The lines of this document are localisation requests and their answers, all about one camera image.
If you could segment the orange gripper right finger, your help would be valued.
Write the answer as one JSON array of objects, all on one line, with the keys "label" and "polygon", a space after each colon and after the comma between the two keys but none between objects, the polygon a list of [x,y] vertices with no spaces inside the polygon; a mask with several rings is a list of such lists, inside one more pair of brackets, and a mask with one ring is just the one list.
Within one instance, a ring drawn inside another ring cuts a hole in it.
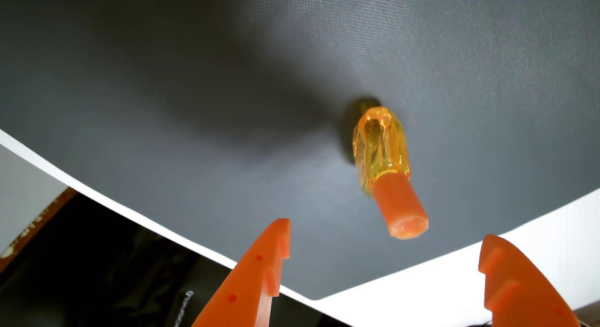
[{"label": "orange gripper right finger", "polygon": [[516,246],[484,237],[478,271],[485,275],[484,308],[492,326],[580,326],[549,280]]}]

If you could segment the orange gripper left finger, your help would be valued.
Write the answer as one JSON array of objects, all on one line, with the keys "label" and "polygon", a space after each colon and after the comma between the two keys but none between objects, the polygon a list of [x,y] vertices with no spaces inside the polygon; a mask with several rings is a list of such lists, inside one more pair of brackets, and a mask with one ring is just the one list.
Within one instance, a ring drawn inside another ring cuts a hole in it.
[{"label": "orange gripper left finger", "polygon": [[289,258],[291,222],[266,227],[202,309],[192,326],[269,326],[280,294],[282,261]]}]

